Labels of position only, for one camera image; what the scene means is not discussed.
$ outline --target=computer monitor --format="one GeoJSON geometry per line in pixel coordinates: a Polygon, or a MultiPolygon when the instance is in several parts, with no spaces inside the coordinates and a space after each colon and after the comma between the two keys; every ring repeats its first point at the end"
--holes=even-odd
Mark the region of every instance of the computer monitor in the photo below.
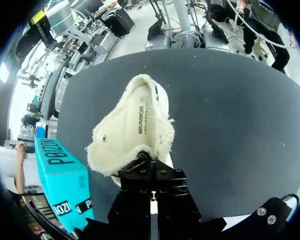
{"type": "Polygon", "coordinates": [[[104,4],[100,0],[79,0],[74,2],[71,7],[88,17],[103,5],[104,4]]]}

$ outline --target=dark gray table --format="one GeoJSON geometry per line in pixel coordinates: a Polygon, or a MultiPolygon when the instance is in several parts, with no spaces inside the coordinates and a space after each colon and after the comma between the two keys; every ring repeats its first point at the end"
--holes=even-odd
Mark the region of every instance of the dark gray table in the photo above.
{"type": "MultiPolygon", "coordinates": [[[[84,164],[93,128],[129,80],[149,74],[169,97],[175,119],[171,158],[183,169],[202,219],[253,212],[300,185],[300,87],[281,72],[236,54],[206,49],[153,50],[119,57],[73,76],[57,139],[84,164]]],[[[119,188],[89,172],[96,220],[119,188]]]]}

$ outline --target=shoe insole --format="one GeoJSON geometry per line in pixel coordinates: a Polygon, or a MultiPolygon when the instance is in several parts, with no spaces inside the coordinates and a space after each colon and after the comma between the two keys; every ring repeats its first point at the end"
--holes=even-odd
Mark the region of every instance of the shoe insole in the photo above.
{"type": "Polygon", "coordinates": [[[154,108],[150,87],[141,85],[129,96],[124,113],[124,146],[127,151],[135,146],[152,147],[154,108]]]}

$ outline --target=screw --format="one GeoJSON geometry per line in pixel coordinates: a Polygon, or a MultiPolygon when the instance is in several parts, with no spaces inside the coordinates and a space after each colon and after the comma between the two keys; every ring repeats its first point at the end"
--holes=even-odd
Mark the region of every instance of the screw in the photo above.
{"type": "Polygon", "coordinates": [[[272,225],[272,224],[275,224],[276,220],[277,220],[277,218],[275,215],[270,215],[270,216],[268,216],[267,222],[269,225],[272,225]]]}
{"type": "Polygon", "coordinates": [[[256,213],[257,213],[259,216],[264,216],[264,215],[266,215],[267,210],[266,210],[264,207],[259,207],[258,210],[256,211],[256,213]]]}
{"type": "Polygon", "coordinates": [[[186,192],[186,191],[187,191],[187,187],[186,187],[186,186],[180,187],[180,191],[181,191],[181,192],[186,192]]]}

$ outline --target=teal box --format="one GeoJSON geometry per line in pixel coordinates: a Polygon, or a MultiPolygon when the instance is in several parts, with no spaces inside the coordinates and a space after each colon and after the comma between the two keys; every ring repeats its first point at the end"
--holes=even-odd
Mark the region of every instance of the teal box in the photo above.
{"type": "Polygon", "coordinates": [[[68,233],[95,219],[88,169],[56,139],[36,138],[35,156],[42,188],[54,214],[68,233]]]}

